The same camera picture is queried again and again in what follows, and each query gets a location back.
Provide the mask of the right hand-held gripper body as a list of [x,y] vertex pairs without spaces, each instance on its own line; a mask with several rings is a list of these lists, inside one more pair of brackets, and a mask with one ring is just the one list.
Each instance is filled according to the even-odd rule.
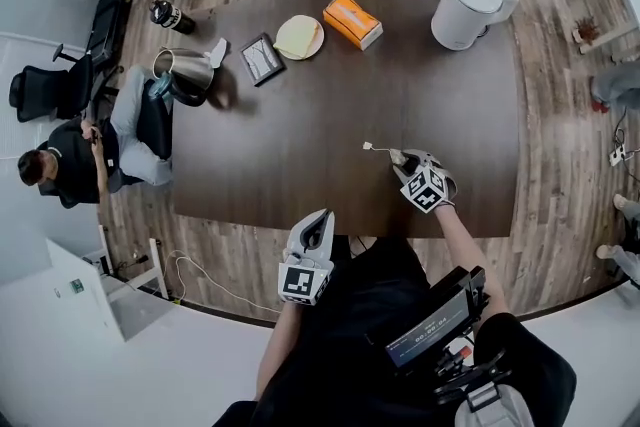
[[402,195],[418,210],[427,214],[439,206],[455,206],[457,184],[451,173],[429,153],[426,162],[404,161],[407,180],[400,180]]

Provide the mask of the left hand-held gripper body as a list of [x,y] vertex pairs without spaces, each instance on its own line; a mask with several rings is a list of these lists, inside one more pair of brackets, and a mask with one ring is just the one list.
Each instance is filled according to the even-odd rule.
[[278,268],[278,295],[284,302],[316,305],[325,291],[334,263],[314,260],[291,251],[284,252]]

